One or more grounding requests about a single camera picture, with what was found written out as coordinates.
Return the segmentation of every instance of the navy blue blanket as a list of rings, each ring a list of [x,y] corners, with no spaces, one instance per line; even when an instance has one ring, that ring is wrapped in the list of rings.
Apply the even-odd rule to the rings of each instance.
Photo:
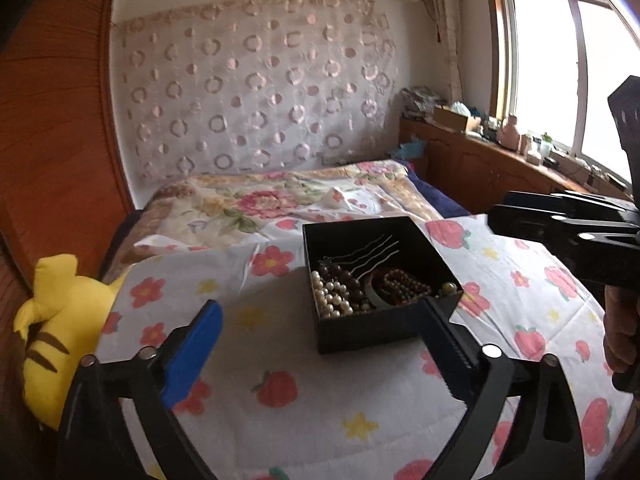
[[[409,163],[405,160],[396,160],[406,167],[409,180],[414,184],[415,189],[429,202],[433,208],[442,215],[443,218],[455,218],[456,216],[468,216],[471,213],[463,208],[460,204],[454,202],[443,192],[437,190],[415,174]]]

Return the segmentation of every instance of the floral bedsheet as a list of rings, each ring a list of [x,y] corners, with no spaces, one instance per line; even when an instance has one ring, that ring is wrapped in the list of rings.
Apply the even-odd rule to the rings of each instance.
[[[580,419],[586,478],[594,479],[632,403],[611,384],[600,305],[542,245],[497,237],[483,216],[419,225],[463,284],[454,322],[508,356],[559,357]],[[220,303],[220,339],[174,407],[218,478],[423,477],[465,406],[450,396],[420,340],[319,355],[300,236],[169,254],[170,241],[148,240],[158,255],[131,269],[97,356],[128,359],[162,344],[206,300]],[[143,464],[162,478],[132,405],[123,409]],[[515,400],[505,405],[476,478],[497,463],[515,409]]]
[[[409,215],[418,223],[442,218],[417,192],[406,168],[392,160],[299,173],[191,176],[155,193],[119,247],[105,276],[156,252],[143,238],[177,240],[177,247],[227,248],[300,235],[308,222]]]

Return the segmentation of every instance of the plush toy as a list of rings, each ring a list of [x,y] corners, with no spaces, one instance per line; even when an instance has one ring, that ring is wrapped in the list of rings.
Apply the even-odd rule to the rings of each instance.
[[[44,325],[24,361],[24,400],[36,418],[58,429],[66,393],[82,356],[95,351],[100,331],[122,285],[76,276],[72,254],[41,258],[33,279],[33,299],[20,307],[14,331],[26,341],[29,326]]]

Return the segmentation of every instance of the pearl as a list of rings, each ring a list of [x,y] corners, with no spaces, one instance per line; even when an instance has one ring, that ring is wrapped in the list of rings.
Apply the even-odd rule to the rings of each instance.
[[[442,291],[444,294],[455,294],[458,291],[458,287],[455,283],[447,282],[442,284]]]

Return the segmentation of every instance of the window frame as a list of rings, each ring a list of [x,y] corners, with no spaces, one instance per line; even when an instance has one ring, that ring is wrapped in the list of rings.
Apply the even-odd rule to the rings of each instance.
[[[591,166],[597,166],[602,173],[610,173],[615,178],[626,183],[631,190],[631,183],[617,172],[603,166],[602,163],[582,152],[584,133],[587,120],[589,70],[587,60],[586,41],[582,28],[582,15],[578,2],[596,4],[606,9],[613,10],[623,20],[634,41],[639,45],[639,39],[622,15],[605,0],[567,0],[575,24],[576,43],[578,49],[578,109],[574,131],[574,140],[571,146],[554,141],[556,148],[565,150],[573,157],[585,160]],[[489,12],[491,17],[492,34],[492,94],[490,98],[489,114],[503,120],[516,109],[518,95],[518,43],[517,21],[514,0],[489,0]]]

